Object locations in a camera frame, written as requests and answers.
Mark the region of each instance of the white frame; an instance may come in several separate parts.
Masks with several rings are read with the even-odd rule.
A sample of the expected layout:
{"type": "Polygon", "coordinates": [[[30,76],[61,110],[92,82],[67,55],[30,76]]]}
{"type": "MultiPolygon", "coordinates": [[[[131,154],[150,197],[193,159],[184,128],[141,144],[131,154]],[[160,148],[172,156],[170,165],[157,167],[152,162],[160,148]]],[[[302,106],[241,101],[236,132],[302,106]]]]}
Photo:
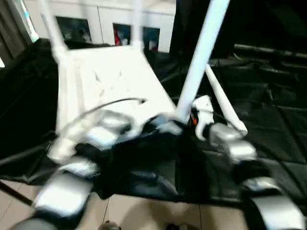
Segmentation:
{"type": "MultiPolygon", "coordinates": [[[[49,38],[37,1],[25,0],[24,3],[38,36],[41,38],[49,38]]],[[[92,43],[103,43],[98,8],[96,6],[62,2],[49,2],[48,5],[50,6],[51,13],[54,16],[86,19],[89,25],[92,43]]]]}
{"type": "MultiPolygon", "coordinates": [[[[99,18],[104,42],[115,45],[113,24],[132,25],[132,14],[130,10],[120,10],[99,7],[99,18]]],[[[142,26],[160,29],[158,51],[169,52],[171,45],[174,15],[144,12],[142,26]]]]}

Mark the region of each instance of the black cable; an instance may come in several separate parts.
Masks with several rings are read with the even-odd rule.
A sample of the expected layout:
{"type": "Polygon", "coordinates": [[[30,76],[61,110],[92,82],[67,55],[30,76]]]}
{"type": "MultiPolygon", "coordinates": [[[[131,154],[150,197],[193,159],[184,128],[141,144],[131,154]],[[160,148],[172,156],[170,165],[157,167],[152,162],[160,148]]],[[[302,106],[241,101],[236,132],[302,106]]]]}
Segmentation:
{"type": "Polygon", "coordinates": [[[75,118],[73,121],[69,122],[61,131],[60,133],[63,133],[65,131],[67,131],[67,129],[69,129],[72,125],[76,124],[77,122],[79,122],[80,120],[82,120],[84,117],[86,117],[87,115],[114,103],[119,103],[119,102],[123,102],[123,101],[139,101],[141,104],[144,103],[146,101],[146,99],[143,98],[136,98],[136,97],[130,97],[130,98],[124,98],[124,99],[119,99],[116,101],[112,101],[112,102],[108,102],[105,104],[101,104],[93,109],[90,109],[88,111],[85,111],[84,113],[80,114],[77,118],[75,118]]]}
{"type": "MultiPolygon", "coordinates": [[[[229,121],[228,119],[226,119],[224,116],[218,114],[217,112],[215,112],[215,111],[209,111],[209,110],[205,110],[205,109],[200,109],[199,111],[207,112],[207,113],[213,114],[214,116],[217,116],[217,117],[223,119],[224,121],[230,123],[230,124],[233,126],[233,128],[234,128],[235,130],[237,130],[238,132],[240,132],[240,130],[238,130],[238,129],[234,126],[234,124],[233,124],[231,121],[229,121]]],[[[254,146],[258,146],[258,147],[260,146],[261,148],[264,148],[263,146],[261,146],[261,145],[255,143],[255,142],[253,142],[253,141],[250,141],[250,142],[251,142],[254,146]]],[[[267,149],[267,148],[266,148],[265,154],[266,154],[267,156],[273,157],[273,158],[280,164],[280,166],[286,171],[286,173],[288,174],[288,176],[293,180],[294,184],[296,185],[296,187],[298,188],[298,190],[301,192],[301,194],[305,197],[305,200],[307,200],[307,194],[306,194],[306,192],[304,191],[302,185],[299,183],[299,180],[295,177],[294,173],[291,172],[291,170],[288,168],[288,166],[286,166],[285,163],[284,163],[282,160],[280,160],[271,150],[269,150],[269,149],[267,149]]]]}

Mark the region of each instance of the black fabric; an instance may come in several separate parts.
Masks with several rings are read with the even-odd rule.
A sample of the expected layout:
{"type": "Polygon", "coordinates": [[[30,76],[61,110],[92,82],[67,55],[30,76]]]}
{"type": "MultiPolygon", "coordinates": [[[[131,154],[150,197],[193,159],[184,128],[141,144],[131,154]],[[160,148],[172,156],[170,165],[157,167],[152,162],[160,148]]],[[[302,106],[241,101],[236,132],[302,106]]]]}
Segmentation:
{"type": "MultiPolygon", "coordinates": [[[[82,47],[79,44],[68,44],[82,47]]],[[[145,53],[175,103],[189,64],[181,57],[145,53]]],[[[213,68],[238,116],[248,128],[260,160],[279,186],[306,210],[307,80],[304,72],[276,71],[257,63],[213,68]]],[[[43,184],[56,166],[46,157],[54,136],[58,97],[57,65],[50,45],[39,40],[8,69],[1,70],[0,178],[43,184]]],[[[206,79],[198,95],[212,97],[206,79]]],[[[78,154],[95,155],[87,145],[78,154]]],[[[201,204],[240,205],[238,186],[224,155],[189,133],[153,134],[99,154],[102,173],[96,191],[201,204]]]]}

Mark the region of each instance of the metal pole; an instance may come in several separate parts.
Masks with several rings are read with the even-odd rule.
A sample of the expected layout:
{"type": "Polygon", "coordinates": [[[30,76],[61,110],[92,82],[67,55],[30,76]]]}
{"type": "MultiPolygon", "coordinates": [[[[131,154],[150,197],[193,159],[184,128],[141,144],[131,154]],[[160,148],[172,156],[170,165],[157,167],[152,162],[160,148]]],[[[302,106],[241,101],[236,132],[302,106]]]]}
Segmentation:
{"type": "Polygon", "coordinates": [[[212,53],[230,0],[211,0],[202,25],[192,62],[178,102],[175,116],[188,121],[192,103],[201,84],[206,65],[212,53]]]}

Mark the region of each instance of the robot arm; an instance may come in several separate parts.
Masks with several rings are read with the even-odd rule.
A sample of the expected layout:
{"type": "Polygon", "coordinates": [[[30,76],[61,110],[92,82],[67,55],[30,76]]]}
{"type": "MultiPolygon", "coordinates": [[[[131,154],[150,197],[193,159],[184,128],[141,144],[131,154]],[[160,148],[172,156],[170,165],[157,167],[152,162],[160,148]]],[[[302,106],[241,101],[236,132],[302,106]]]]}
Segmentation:
{"type": "Polygon", "coordinates": [[[217,123],[203,135],[228,158],[233,179],[240,189],[249,229],[306,229],[305,217],[300,209],[277,185],[269,170],[257,160],[255,148],[242,140],[239,131],[217,123]]]}

